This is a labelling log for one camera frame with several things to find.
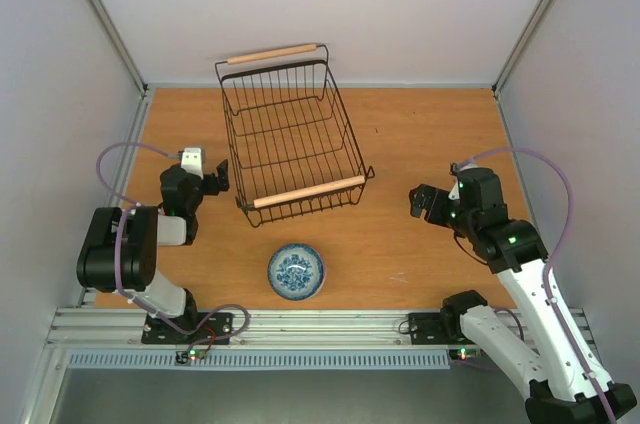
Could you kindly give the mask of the blue floral porcelain bowl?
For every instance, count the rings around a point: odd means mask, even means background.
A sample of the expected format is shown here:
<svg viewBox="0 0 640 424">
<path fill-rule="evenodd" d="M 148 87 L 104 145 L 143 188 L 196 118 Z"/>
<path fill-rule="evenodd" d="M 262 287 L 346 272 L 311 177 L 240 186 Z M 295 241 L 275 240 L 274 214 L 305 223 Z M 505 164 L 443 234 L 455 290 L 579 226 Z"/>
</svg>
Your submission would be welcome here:
<svg viewBox="0 0 640 424">
<path fill-rule="evenodd" d="M 310 299 L 320 292 L 327 277 L 324 260 L 316 249 L 287 244 L 270 258 L 267 278 L 272 290 L 289 301 Z"/>
</svg>

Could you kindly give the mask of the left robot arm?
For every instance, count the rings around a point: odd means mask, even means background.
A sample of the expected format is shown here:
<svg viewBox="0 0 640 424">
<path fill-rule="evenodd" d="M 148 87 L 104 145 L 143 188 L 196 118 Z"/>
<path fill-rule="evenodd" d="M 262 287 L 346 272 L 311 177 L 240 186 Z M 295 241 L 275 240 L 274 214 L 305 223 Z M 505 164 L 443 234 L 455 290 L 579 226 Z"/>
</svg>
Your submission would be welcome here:
<svg viewBox="0 0 640 424">
<path fill-rule="evenodd" d="M 191 245 L 203 199 L 229 187 L 227 160 L 210 174 L 200 164 L 174 164 L 160 175 L 160 205 L 130 212 L 96 209 L 76 264 L 79 284 L 141 305 L 152 320 L 164 322 L 177 341 L 192 341 L 202 325 L 195 299 L 157 269 L 157 250 Z"/>
</svg>

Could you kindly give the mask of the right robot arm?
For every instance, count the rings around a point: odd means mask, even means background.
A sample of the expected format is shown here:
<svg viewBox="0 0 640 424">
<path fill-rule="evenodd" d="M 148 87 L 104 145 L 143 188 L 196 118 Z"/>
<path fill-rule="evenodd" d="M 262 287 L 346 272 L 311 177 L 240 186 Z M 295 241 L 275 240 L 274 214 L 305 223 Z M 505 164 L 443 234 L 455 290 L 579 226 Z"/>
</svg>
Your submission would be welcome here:
<svg viewBox="0 0 640 424">
<path fill-rule="evenodd" d="M 629 385 L 613 381 L 588 346 L 545 268 L 548 251 L 536 228 L 510 218 L 491 169 L 451 172 L 451 190 L 426 184 L 412 189 L 410 213 L 470 242 L 511 296 L 533 343 L 510 331 L 473 290 L 444 299 L 444 334 L 467 339 L 488 355 L 518 388 L 532 423 L 612 423 L 623 417 L 637 398 Z"/>
</svg>

